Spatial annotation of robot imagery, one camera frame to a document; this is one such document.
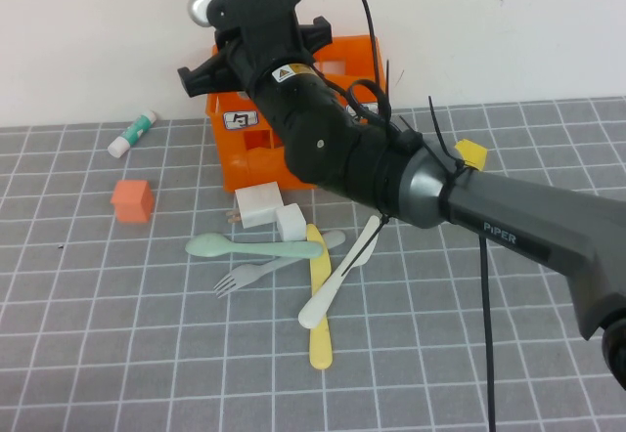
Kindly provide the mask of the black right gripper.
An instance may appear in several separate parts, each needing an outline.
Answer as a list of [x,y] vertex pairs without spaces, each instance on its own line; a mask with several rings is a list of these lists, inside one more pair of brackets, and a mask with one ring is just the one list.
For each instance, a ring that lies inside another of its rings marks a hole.
[[179,68],[178,75],[191,98],[231,92],[254,98],[267,83],[313,74],[314,54],[332,41],[323,17],[305,25],[296,16],[228,18],[216,25],[217,52],[194,69]]

